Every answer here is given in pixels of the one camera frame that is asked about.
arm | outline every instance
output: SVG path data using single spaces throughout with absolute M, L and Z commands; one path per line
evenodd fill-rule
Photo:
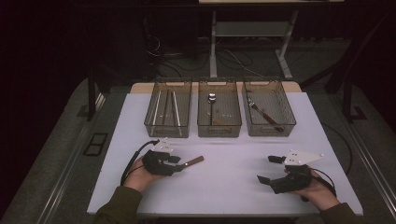
M 137 223 L 136 212 L 142 192 L 162 176 L 149 173 L 142 158 L 133 164 L 131 171 L 123 186 L 117 187 L 110 201 L 96 212 L 93 223 Z
M 315 171 L 312 171 L 312 175 L 319 176 Z M 320 216 L 328 224 L 364 223 L 353 213 L 347 203 L 340 203 L 332 192 L 316 179 L 312 179 L 307 188 L 296 190 L 294 193 L 308 199 L 319 210 Z

green sleeve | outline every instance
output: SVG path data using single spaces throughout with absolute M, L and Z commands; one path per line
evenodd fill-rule
M 347 203 L 340 203 L 332 208 L 320 212 L 320 216 L 327 224 L 362 224 L 364 223 L 353 213 Z
M 117 187 L 110 201 L 96 212 L 93 223 L 137 223 L 136 212 L 142 197 L 135 189 Z

human hand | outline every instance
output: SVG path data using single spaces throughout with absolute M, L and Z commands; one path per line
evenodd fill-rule
M 320 175 L 313 170 L 311 170 L 311 175 L 320 177 Z M 319 211 L 327 210 L 340 203 L 332 192 L 316 179 L 312 179 L 310 185 L 305 189 L 295 190 L 292 193 L 305 197 Z
M 143 157 L 140 157 L 132 165 L 129 170 L 130 173 L 123 184 L 124 187 L 143 192 L 153 181 L 163 178 L 163 175 L 152 175 L 147 171 L 142 159 Z

metal spoon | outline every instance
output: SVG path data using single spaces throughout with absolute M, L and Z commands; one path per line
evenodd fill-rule
M 209 93 L 209 95 L 207 95 L 207 101 L 210 103 L 210 126 L 211 126 L 212 117 L 213 117 L 213 104 L 216 102 L 216 94 Z

fork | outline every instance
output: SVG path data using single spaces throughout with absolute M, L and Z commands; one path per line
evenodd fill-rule
M 248 106 L 250 106 L 252 109 L 259 112 L 262 115 L 262 117 L 265 118 L 270 124 L 277 124 L 276 121 L 271 119 L 271 117 L 269 115 L 264 113 L 264 111 L 260 110 L 259 107 L 253 102 L 253 100 L 250 99 L 250 97 L 247 98 L 247 102 L 248 102 Z M 285 131 L 285 129 L 283 127 L 274 127 L 274 128 L 279 132 Z

